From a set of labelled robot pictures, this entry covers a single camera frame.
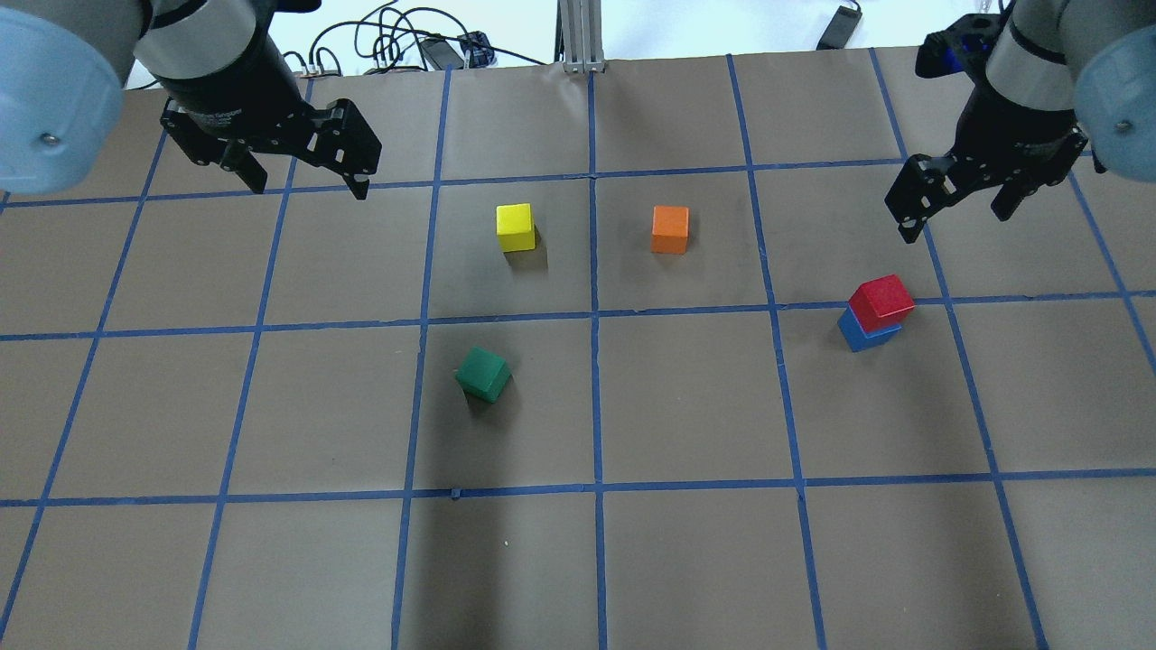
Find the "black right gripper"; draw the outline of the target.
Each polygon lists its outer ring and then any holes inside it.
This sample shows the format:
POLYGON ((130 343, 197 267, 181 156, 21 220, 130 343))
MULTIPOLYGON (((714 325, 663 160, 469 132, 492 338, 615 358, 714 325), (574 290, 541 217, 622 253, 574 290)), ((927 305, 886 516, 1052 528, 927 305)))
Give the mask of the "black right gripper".
POLYGON ((991 210, 1008 221, 1028 197, 1060 184, 1085 152, 1069 108, 1038 110, 1003 97, 986 79, 975 83, 944 156, 914 153, 884 197, 901 238, 911 246, 939 210, 976 190, 998 189, 991 210))

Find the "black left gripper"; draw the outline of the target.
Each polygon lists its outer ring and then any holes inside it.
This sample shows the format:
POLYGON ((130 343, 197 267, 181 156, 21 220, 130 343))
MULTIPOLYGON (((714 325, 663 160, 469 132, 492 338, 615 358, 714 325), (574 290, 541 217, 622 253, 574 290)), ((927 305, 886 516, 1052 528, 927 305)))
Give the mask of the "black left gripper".
POLYGON ((247 37, 150 30, 144 66, 168 93, 162 128, 191 162, 220 163, 260 195, 267 172, 253 153, 277 153, 339 173, 366 199, 380 140, 351 99, 310 110, 265 25, 247 37))

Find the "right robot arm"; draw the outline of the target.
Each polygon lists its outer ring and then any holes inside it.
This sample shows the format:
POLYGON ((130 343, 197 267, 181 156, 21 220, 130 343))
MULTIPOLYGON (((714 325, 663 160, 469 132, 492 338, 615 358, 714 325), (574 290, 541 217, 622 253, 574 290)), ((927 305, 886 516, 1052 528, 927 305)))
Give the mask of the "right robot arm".
POLYGON ((996 189, 1001 221, 1062 182, 1084 152, 1127 180, 1155 172, 1155 5, 1011 1, 968 14, 919 46, 917 77, 965 74, 972 91, 949 152, 914 153, 885 194, 901 238, 929 217, 996 189))

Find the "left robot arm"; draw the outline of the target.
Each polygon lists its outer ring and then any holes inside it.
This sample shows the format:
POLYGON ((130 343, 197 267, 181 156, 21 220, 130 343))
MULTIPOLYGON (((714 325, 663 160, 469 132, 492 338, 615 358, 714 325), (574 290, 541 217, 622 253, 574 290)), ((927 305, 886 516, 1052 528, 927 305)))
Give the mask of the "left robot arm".
POLYGON ((168 93, 160 121, 185 156, 255 194, 261 153, 338 173, 364 200, 381 143, 351 99, 304 99, 272 40, 277 13, 318 1, 5 1, 3 190, 49 194, 91 172, 141 62, 168 93))

